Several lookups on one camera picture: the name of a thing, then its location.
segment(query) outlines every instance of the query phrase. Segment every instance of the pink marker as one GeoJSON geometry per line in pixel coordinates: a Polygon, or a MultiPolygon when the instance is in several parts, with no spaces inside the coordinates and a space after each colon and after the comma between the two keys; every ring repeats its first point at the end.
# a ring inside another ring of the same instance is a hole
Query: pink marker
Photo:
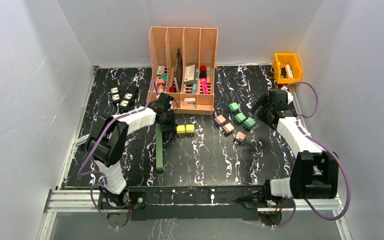
{"type": "Polygon", "coordinates": [[[201,78],[202,92],[208,94],[207,79],[201,78]]]}

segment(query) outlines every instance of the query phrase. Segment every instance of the yellow bin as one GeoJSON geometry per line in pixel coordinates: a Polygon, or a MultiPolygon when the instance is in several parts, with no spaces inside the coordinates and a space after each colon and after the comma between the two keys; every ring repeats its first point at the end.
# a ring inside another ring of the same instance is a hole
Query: yellow bin
{"type": "Polygon", "coordinates": [[[296,53],[275,53],[274,62],[271,67],[274,69],[274,79],[277,81],[277,84],[290,84],[301,81],[303,70],[296,53]],[[281,78],[281,69],[285,64],[289,64],[293,78],[281,78]]]}

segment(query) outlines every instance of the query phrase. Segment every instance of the green strip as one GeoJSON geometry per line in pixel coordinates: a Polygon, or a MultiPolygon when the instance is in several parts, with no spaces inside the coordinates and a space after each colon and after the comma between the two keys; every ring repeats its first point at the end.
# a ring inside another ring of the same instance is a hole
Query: green strip
{"type": "Polygon", "coordinates": [[[156,151],[156,170],[158,172],[164,171],[163,164],[163,132],[161,126],[157,123],[155,127],[155,151],[156,151]]]}

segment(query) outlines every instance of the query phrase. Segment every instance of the marble tabletop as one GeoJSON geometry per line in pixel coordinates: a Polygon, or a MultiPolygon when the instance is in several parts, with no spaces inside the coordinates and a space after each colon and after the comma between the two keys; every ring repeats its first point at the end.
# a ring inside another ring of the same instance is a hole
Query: marble tabletop
{"type": "MultiPolygon", "coordinates": [[[[136,85],[140,89],[137,105],[146,102],[151,80],[151,68],[98,68],[87,103],[79,137],[90,132],[97,116],[110,116],[117,109],[109,102],[110,87],[136,85]]],[[[213,115],[176,114],[177,124],[194,124],[193,137],[163,137],[164,172],[156,171],[155,126],[145,127],[127,136],[120,159],[128,186],[249,186],[262,185],[266,179],[289,177],[295,161],[285,140],[273,129],[256,121],[250,131],[233,124],[235,132],[246,134],[245,142],[236,145],[234,134],[224,136],[213,126],[222,114],[227,122],[233,115],[227,105],[238,103],[247,117],[251,106],[268,90],[276,89],[270,65],[218,66],[215,73],[215,103],[213,115]]],[[[77,171],[87,156],[79,147],[74,154],[62,188],[90,188],[92,174],[77,177],[77,171]]],[[[91,163],[85,171],[98,170],[91,163]]]]}

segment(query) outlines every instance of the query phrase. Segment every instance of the white wall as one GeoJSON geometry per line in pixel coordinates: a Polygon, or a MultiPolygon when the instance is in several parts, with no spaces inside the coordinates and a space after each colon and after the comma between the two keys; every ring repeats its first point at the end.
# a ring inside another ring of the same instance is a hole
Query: white wall
{"type": "MultiPolygon", "coordinates": [[[[297,54],[302,80],[320,96],[307,126],[351,179],[345,217],[353,239],[384,239],[384,1],[324,0],[297,54]]],[[[310,113],[313,93],[304,85],[297,93],[310,113]]],[[[345,201],[343,181],[339,193],[345,201]]]]}
{"type": "Polygon", "coordinates": [[[151,27],[218,28],[217,64],[295,52],[322,0],[58,0],[93,65],[150,66],[151,27]]]}
{"type": "Polygon", "coordinates": [[[36,239],[93,67],[56,0],[0,0],[0,239],[36,239]]]}

